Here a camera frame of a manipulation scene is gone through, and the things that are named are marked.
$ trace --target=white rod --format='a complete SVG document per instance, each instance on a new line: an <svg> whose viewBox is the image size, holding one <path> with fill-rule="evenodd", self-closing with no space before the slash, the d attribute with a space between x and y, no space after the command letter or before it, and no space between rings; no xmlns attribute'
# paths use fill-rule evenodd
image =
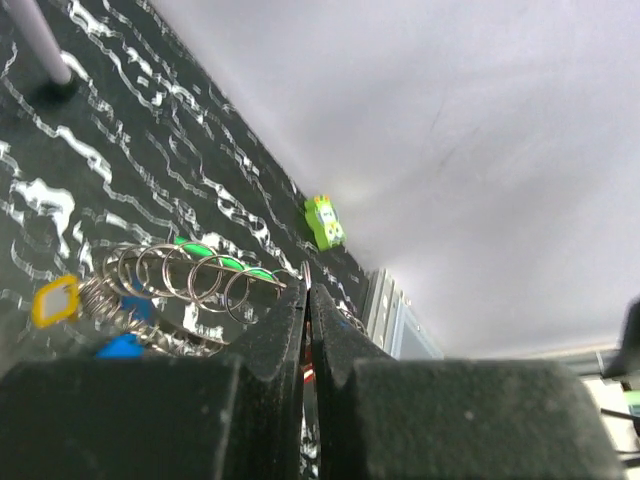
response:
<svg viewBox="0 0 640 480"><path fill-rule="evenodd" d="M51 80L58 85L71 81L71 69L60 55L49 24L42 15L36 0L4 0L7 12L47 71Z"/></svg>

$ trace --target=green figurine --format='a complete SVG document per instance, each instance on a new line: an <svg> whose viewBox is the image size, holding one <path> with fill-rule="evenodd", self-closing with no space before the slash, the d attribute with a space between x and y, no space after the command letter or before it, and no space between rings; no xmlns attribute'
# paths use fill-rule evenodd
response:
<svg viewBox="0 0 640 480"><path fill-rule="evenodd" d="M304 218L313 230L318 248L328 250L341 245L346 237L338 223L338 215L326 195L316 196L304 202Z"/></svg>

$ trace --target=blue block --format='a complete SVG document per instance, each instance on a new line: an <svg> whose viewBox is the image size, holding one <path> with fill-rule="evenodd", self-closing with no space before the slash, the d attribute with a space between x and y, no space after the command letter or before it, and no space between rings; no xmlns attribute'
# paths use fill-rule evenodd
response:
<svg viewBox="0 0 640 480"><path fill-rule="evenodd" d="M142 284L138 281L137 278L134 278L131 284L133 285L133 288L135 288L138 292L144 293ZM146 298L122 297L122 309L129 311L135 310L133 318L135 318L136 320L145 320L148 322L151 319L153 303L151 303L151 300L148 300Z"/></svg>
<svg viewBox="0 0 640 480"><path fill-rule="evenodd" d="M137 358L144 353L144 347L139 345L135 335L127 333L113 339L100 350L97 358Z"/></svg>

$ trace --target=green toy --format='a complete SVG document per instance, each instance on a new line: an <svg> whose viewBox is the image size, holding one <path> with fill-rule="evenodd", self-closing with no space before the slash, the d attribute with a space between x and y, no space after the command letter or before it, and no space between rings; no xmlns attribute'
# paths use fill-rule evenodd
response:
<svg viewBox="0 0 640 480"><path fill-rule="evenodd" d="M629 411L632 415L638 415L640 413L640 391L631 390L630 392L624 392L624 398L629 405Z"/></svg>
<svg viewBox="0 0 640 480"><path fill-rule="evenodd" d="M304 202L304 218L313 230L316 244L321 251L341 245L346 237L340 223L338 214L329 201L329 197L321 195L310 198Z"/></svg>
<svg viewBox="0 0 640 480"><path fill-rule="evenodd" d="M182 245L183 243L188 242L189 240L187 240L186 238L182 238L182 237L176 237L174 243L176 245ZM186 247L184 247L184 249L187 251L187 253L191 253L193 255L198 255L199 257L208 257L210 255L213 255L213 251L209 250L206 247L203 247L201 245L187 245ZM227 267L231 270L236 270L238 272L241 272L243 270L246 270L247 268L252 268L249 267L247 265L244 265L240 262L238 262L237 260L233 260L231 258L219 258L216 261L220 261L222 263L222 266ZM267 273L266 271L261 271L261 270L251 270L250 272L247 272L247 275L252 275L254 277L259 277L262 278L264 280L271 280L271 281L277 281L278 279L275 278L273 275Z"/></svg>

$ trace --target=black and white patterned surface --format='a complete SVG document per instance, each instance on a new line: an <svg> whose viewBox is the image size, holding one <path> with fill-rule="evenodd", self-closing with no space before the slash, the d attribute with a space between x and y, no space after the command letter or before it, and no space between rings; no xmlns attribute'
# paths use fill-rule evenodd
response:
<svg viewBox="0 0 640 480"><path fill-rule="evenodd" d="M180 235L294 273L308 259L336 302L357 310L362 270L342 248L316 250L303 194L147 2L40 5L80 87L53 101L0 9L3 365L30 334L36 289L90 275L95 249L117 242Z"/></svg>
<svg viewBox="0 0 640 480"><path fill-rule="evenodd" d="M300 443L300 475L303 479L319 477L318 432L314 425L302 417L302 442Z"/></svg>

